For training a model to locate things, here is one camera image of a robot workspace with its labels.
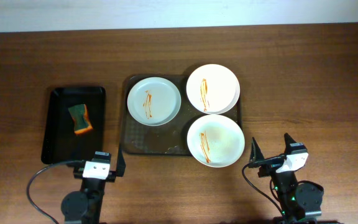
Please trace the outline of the white round plate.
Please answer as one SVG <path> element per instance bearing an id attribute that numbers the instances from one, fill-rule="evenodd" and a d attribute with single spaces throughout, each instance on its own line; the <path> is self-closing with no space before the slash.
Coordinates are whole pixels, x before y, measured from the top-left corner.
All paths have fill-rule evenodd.
<path id="1" fill-rule="evenodd" d="M 190 126 L 186 143 L 200 163 L 215 168 L 235 163 L 244 152 L 245 137 L 232 119 L 218 114 L 198 118 Z"/>

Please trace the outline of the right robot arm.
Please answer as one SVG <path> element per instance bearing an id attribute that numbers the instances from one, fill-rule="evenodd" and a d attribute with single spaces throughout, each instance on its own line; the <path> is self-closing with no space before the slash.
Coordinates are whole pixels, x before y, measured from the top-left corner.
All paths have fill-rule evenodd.
<path id="1" fill-rule="evenodd" d="M 309 156 L 306 146 L 284 134 L 284 153 L 265 158 L 255 139 L 252 140 L 248 168 L 258 168 L 258 176 L 269 177 L 273 197 L 268 199 L 278 208 L 274 223 L 316 223 L 322 214 L 324 188 L 308 180 L 299 181 L 295 172 L 305 166 Z"/>

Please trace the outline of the pale grey round plate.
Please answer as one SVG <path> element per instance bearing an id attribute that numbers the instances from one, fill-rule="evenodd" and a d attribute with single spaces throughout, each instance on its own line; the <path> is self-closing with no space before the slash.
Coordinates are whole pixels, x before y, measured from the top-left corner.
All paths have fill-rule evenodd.
<path id="1" fill-rule="evenodd" d="M 181 94 L 166 78 L 149 77 L 137 82 L 127 96 L 127 109 L 140 124 L 160 126 L 179 112 Z"/>

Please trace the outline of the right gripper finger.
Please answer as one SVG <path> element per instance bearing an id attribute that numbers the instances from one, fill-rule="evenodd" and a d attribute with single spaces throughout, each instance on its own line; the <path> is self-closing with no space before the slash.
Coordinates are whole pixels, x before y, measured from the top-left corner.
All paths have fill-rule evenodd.
<path id="1" fill-rule="evenodd" d="M 262 154 L 262 151 L 257 144 L 257 141 L 255 140 L 255 138 L 252 138 L 249 162 L 259 162 L 264 159 L 264 155 Z"/>
<path id="2" fill-rule="evenodd" d="M 297 142 L 288 134 L 284 134 L 285 140 L 285 153 L 292 153 L 296 150 Z"/>

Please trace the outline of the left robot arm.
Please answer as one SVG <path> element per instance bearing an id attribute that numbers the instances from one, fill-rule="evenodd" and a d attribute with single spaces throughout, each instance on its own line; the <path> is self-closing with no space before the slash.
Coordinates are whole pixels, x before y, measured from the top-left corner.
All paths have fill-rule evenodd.
<path id="1" fill-rule="evenodd" d="M 96 151 L 92 160 L 74 166 L 73 175 L 81 180 L 81 187 L 62 200 L 65 224 L 99 223 L 105 185 L 123 177 L 126 169 L 121 150 L 117 153 L 115 170 L 111 170 L 111 157 L 108 152 Z"/>

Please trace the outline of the cream round plate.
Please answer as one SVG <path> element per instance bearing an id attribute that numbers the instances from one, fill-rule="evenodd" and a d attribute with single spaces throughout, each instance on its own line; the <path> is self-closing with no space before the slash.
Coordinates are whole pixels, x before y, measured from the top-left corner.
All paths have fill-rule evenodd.
<path id="1" fill-rule="evenodd" d="M 230 69 L 207 64 L 191 73 L 186 83 L 186 94 L 190 103 L 200 112 L 222 114 L 237 103 L 240 84 Z"/>

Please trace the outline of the orange green scrub sponge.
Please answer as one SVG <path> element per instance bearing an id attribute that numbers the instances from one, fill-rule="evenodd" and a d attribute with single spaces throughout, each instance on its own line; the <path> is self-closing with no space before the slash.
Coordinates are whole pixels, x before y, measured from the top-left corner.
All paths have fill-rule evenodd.
<path id="1" fill-rule="evenodd" d="M 85 104 L 71 106 L 68 108 L 68 111 L 74 122 L 73 129 L 76 135 L 81 135 L 93 130 Z"/>

